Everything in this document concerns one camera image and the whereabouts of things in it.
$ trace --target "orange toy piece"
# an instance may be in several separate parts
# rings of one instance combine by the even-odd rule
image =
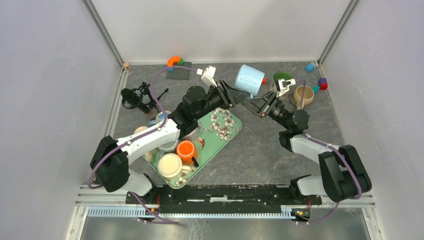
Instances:
[[[168,60],[168,67],[172,67],[175,63],[179,63],[181,60],[180,56],[173,56]]]

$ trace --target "beige cup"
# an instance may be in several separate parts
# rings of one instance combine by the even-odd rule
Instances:
[[[157,171],[164,178],[176,181],[183,173],[191,173],[192,167],[183,165],[181,158],[175,153],[163,155],[157,163]]]
[[[314,100],[314,90],[306,86],[305,93],[303,96],[303,102],[302,102],[303,106],[299,106],[299,104],[301,103],[303,89],[304,89],[304,86],[297,87],[296,90],[293,92],[293,96],[291,96],[291,102],[293,103],[293,105],[296,106],[298,110],[308,106]]]

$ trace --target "grey floor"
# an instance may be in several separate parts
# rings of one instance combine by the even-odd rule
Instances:
[[[247,63],[247,65],[264,72],[269,80],[272,79],[275,72],[287,71],[294,76],[298,86],[303,84],[301,80],[305,80],[307,86],[313,87],[317,84],[320,73],[317,69],[306,72],[307,64],[307,62]],[[214,63],[213,66],[216,67],[214,79],[224,79],[233,86],[242,65],[243,63]],[[208,64],[193,64],[192,67],[204,69],[207,66]],[[142,82],[150,83],[158,71],[164,67],[165,65],[131,66],[126,87],[136,88]],[[199,80],[200,76],[195,74],[191,74],[189,80],[166,79],[164,73],[155,85],[155,93],[159,94],[165,88],[169,88],[169,92],[162,97],[161,103],[166,110],[173,111],[182,101],[182,97],[189,87],[193,85],[205,87]],[[265,94],[269,86],[270,81],[261,87],[259,96]],[[294,89],[295,87],[290,91],[290,98]],[[286,104],[288,110],[292,111],[295,108],[290,98],[285,99],[283,103]],[[307,133],[327,143],[336,145],[343,143],[326,91],[317,92],[313,103],[305,110],[310,115]],[[241,132],[188,184],[287,184],[296,177],[320,173],[318,164],[280,146],[278,132],[285,129],[272,119],[269,117],[259,118],[242,105],[238,105],[230,111],[242,121]],[[156,111],[146,115],[138,109],[128,110],[121,107],[113,137],[120,138],[133,134],[136,128],[147,126],[150,118],[156,114]],[[137,159],[130,168],[138,173],[148,174],[156,184],[165,183],[142,157]]]

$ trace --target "purple block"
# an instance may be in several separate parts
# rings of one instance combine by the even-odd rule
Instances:
[[[325,77],[321,77],[321,78],[318,80],[318,86],[321,86],[322,84],[328,84],[328,83],[327,83],[327,78],[325,78]]]

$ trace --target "white cup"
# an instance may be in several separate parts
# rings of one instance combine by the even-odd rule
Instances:
[[[191,173],[192,167],[183,165],[181,158],[175,153],[163,155],[157,163],[157,170],[164,178],[176,181],[183,173]]]

